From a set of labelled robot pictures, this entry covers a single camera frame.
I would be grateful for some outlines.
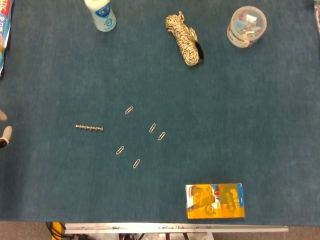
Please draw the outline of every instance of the teal fabric surface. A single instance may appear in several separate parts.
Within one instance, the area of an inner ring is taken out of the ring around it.
[[[102,33],[82,0],[15,1],[0,81],[0,129],[13,127],[0,150],[0,220],[319,225],[313,1],[111,5],[117,25]],[[226,31],[246,5],[268,26],[241,50]],[[179,10],[204,52],[195,67],[165,28]],[[242,183],[246,217],[187,220],[185,184],[196,183]]]

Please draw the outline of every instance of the white bottle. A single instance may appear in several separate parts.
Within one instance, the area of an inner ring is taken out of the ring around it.
[[[112,11],[110,0],[84,0],[90,10],[96,28],[109,32],[116,26],[117,19]]]

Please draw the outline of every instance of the gray carpet floor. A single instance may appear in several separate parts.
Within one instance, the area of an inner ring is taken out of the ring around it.
[[[289,228],[289,232],[214,233],[214,240],[320,240],[320,227]],[[43,222],[0,222],[0,240],[51,240]]]

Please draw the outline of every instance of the container lid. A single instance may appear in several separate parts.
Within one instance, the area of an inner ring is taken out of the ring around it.
[[[253,41],[265,32],[267,19],[258,8],[243,6],[234,12],[230,27],[232,33],[239,39]]]

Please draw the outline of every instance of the silver paper clip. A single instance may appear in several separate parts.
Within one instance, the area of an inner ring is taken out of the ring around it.
[[[163,139],[165,135],[166,135],[166,132],[163,131],[163,132],[160,134],[160,136],[158,137],[158,140],[160,141],[161,139]]]
[[[137,159],[133,164],[133,168],[135,169],[136,167],[138,167],[139,163],[140,163],[140,159]]]
[[[119,155],[123,150],[125,149],[124,146],[121,146],[118,151],[116,151],[116,154]]]
[[[152,124],[152,126],[149,129],[149,133],[152,133],[153,130],[155,130],[155,128],[156,128],[156,124],[154,123],[154,124]]]
[[[125,114],[128,114],[128,113],[130,113],[132,110],[134,109],[134,107],[133,106],[130,106],[127,110],[125,110]]]

